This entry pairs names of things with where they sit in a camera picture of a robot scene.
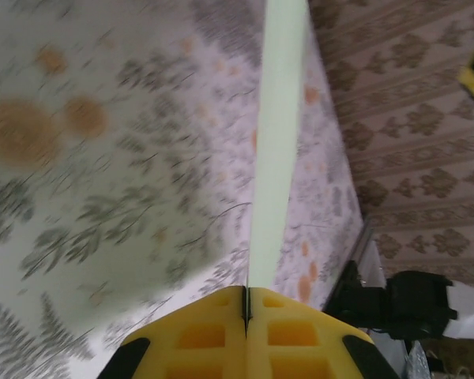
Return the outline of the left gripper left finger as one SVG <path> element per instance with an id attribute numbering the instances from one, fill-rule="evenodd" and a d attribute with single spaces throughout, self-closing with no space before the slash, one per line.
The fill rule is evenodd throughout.
<path id="1" fill-rule="evenodd" d="M 230 286 L 131 332 L 99 378 L 244 378 L 244 286 Z"/>

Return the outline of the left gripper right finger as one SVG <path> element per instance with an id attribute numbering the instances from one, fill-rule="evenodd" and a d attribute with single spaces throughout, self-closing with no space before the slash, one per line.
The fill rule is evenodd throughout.
<path id="1" fill-rule="evenodd" d="M 397 378 L 372 339 L 264 288 L 248 294 L 249 378 Z"/>

